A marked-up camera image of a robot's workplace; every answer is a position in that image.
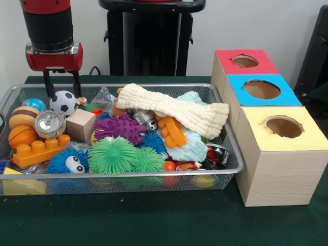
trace blue ball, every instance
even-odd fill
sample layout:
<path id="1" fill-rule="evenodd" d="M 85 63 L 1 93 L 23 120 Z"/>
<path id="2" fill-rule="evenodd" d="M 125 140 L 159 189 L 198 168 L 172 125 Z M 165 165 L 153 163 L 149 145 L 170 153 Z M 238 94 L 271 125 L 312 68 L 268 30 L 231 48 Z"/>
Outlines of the blue ball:
<path id="1" fill-rule="evenodd" d="M 30 98 L 23 102 L 22 106 L 38 109 L 40 112 L 47 109 L 46 104 L 38 98 Z"/>

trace soda can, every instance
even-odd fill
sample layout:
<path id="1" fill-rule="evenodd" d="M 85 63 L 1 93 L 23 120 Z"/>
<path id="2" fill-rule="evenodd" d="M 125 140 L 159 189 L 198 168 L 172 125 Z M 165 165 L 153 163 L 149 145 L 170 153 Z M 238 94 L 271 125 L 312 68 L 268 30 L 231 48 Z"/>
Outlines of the soda can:
<path id="1" fill-rule="evenodd" d="M 36 117 L 34 129 L 42 138 L 57 138 L 65 132 L 66 118 L 59 112 L 52 110 L 43 111 Z"/>

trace wooden block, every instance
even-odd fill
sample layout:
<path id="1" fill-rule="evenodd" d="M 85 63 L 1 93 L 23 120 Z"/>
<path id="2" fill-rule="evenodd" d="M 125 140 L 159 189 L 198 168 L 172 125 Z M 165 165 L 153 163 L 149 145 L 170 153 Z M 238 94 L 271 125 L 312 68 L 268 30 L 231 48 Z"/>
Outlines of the wooden block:
<path id="1" fill-rule="evenodd" d="M 246 207 L 309 204 L 328 161 L 328 140 L 305 107 L 242 107 L 236 138 Z"/>
<path id="2" fill-rule="evenodd" d="M 67 134 L 82 142 L 86 142 L 90 139 L 93 126 L 96 122 L 96 115 L 88 111 L 77 109 L 66 120 Z"/>
<path id="3" fill-rule="evenodd" d="M 262 50 L 216 51 L 211 84 L 230 105 L 228 120 L 234 133 L 240 106 L 301 106 Z"/>

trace green tablecloth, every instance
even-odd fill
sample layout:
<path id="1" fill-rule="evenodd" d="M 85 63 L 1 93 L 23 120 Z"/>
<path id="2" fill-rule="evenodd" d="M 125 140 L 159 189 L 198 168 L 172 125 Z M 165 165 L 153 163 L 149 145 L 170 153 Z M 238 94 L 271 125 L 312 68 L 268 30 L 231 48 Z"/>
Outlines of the green tablecloth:
<path id="1" fill-rule="evenodd" d="M 81 80 L 208 83 L 210 78 Z M 43 81 L 29 77 L 27 82 Z M 0 225 L 0 246 L 328 245 L 328 176 L 323 175 L 309 206 L 245 208 L 235 179 L 223 191 L 2 197 Z"/>

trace blue box top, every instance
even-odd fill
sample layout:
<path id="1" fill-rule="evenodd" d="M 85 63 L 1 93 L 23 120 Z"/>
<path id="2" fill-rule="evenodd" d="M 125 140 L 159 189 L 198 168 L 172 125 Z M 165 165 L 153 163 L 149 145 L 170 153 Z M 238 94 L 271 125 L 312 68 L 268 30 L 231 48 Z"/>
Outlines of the blue box top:
<path id="1" fill-rule="evenodd" d="M 302 106 L 280 74 L 228 75 L 242 106 Z"/>

